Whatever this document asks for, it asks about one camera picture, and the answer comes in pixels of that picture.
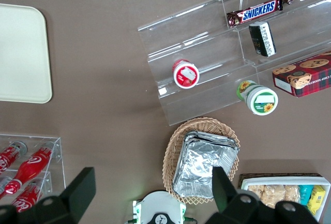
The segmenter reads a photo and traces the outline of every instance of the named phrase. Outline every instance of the cookie box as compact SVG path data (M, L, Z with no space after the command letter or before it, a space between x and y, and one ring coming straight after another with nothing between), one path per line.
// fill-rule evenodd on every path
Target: cookie box
M301 97L331 85L331 51L273 70L274 85Z

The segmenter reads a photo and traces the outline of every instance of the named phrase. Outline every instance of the coca-cola bottle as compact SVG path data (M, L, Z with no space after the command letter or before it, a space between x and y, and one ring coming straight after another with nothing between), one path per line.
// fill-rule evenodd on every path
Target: coca-cola bottle
M42 179L33 179L25 187L24 191L18 197L16 197L16 199L11 203L11 205L14 205L16 207L16 211L18 213L28 210L36 204L38 197L40 198L43 194L45 194L44 190L41 190L41 186Z
M16 159L26 154L27 148L22 141L15 141L0 153L0 174L3 173Z
M23 184L35 178L50 161L53 147L54 142L48 141L38 151L33 153L27 161L23 162L16 176L6 185L5 191L8 194L14 194Z

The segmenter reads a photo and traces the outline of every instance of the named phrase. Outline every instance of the small jar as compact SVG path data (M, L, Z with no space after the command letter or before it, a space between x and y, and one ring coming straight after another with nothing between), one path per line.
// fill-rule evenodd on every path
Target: small jar
M257 115L272 113L278 104L278 96L272 89L250 80L240 83L237 96Z
M193 88L200 78L197 67L185 59L176 61L172 66L172 72L175 83L180 88Z

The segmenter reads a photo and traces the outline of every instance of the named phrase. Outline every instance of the aluminum foil package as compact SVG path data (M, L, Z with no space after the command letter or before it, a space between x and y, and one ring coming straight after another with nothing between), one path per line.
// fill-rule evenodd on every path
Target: aluminum foil package
M233 139L197 131L187 133L173 180L174 191L182 197L213 198L213 167L223 167L229 174L238 152Z

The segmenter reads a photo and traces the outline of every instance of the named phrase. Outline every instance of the acrylic shelf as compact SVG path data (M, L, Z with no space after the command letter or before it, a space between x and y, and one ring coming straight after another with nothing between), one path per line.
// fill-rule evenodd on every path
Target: acrylic shelf
M18 158L7 170L5 170L1 176L10 176L13 178L19 166L22 162L29 159L29 156L36 152L43 143L52 141L54 143L52 158L45 168L38 174L35 178L40 178L43 180L42 188L46 192L43 196L38 196L38 199L60 194L66 187L65 177L64 177L64 168L62 160L62 147L60 138L51 138L51 137L34 137L34 136L17 136L17 135L0 135L0 151L7 148L11 143L15 141L22 141L27 146L27 153L22 157ZM23 184L23 186L12 195L5 195L0 203L2 205L10 204L29 184L31 180Z
M212 0L140 27L158 97L170 125L239 102L243 80L271 87L272 70L331 49L331 0L294 0L254 21L268 21L277 49L269 58L256 54L244 23L229 28L226 13L270 0ZM194 63L198 84L179 88L172 66L179 59Z

